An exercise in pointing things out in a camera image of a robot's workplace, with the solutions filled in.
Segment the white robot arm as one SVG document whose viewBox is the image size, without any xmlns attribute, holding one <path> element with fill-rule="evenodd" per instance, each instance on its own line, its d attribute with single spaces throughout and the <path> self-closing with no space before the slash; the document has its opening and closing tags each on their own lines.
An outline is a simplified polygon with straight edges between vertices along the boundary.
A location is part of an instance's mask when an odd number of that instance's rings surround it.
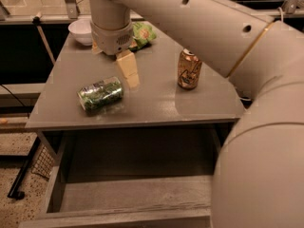
<svg viewBox="0 0 304 228">
<path fill-rule="evenodd" d="M 92 0 L 94 19 L 120 2 L 198 55 L 252 99 L 222 147 L 212 228 L 304 228 L 303 35 L 229 0 Z"/>
</svg>

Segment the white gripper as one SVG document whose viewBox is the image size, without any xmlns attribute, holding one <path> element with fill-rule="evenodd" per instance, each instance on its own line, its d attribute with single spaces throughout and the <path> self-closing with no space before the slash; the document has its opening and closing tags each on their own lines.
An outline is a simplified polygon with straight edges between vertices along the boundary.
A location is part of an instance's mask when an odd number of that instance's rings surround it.
<svg viewBox="0 0 304 228">
<path fill-rule="evenodd" d="M 114 30 L 99 28 L 93 22 L 90 22 L 90 25 L 93 39 L 92 53 L 94 55 L 101 52 L 107 55 L 118 53 L 116 62 L 128 86 L 130 88 L 139 86 L 140 78 L 135 54 L 128 49 L 133 40 L 132 23 L 129 23 L 124 28 Z"/>
</svg>

